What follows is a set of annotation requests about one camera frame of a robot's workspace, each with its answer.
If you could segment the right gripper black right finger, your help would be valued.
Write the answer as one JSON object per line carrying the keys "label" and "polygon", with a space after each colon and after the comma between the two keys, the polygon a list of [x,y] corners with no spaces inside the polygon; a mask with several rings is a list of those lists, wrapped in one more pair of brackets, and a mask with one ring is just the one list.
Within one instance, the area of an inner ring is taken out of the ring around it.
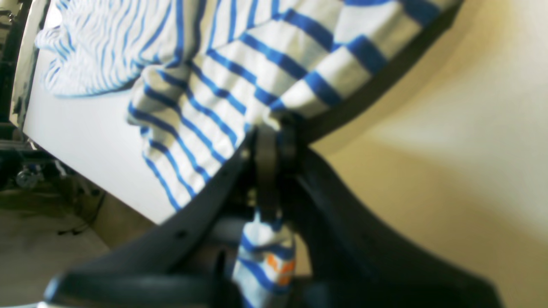
{"label": "right gripper black right finger", "polygon": [[501,308],[495,287],[390,228],[283,120],[283,216],[303,239],[311,277],[293,284],[291,308]]}

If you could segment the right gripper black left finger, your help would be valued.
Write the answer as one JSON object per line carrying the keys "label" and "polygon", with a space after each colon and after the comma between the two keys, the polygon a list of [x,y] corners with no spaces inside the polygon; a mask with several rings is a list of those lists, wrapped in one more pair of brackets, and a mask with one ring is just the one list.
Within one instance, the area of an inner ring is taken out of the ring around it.
{"label": "right gripper black left finger", "polygon": [[189,268],[234,191],[254,184],[256,205],[276,218],[276,131],[262,124],[190,204],[164,224],[95,261],[53,278],[45,308],[242,308],[237,285],[224,275],[221,250],[212,273]]}

